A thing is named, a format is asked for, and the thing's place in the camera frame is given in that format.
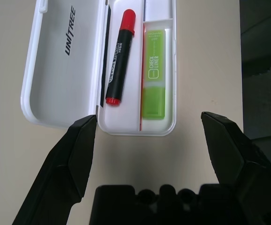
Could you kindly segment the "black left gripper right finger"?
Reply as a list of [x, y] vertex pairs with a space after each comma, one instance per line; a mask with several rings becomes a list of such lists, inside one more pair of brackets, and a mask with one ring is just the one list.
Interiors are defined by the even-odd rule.
[[227, 117], [203, 112], [201, 120], [219, 183], [232, 189], [250, 224], [271, 225], [271, 162]]

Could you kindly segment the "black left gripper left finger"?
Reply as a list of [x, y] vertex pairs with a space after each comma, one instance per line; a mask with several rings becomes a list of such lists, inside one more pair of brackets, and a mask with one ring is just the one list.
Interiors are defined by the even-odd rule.
[[96, 116], [73, 123], [47, 155], [14, 225], [65, 225], [85, 195], [91, 171]]

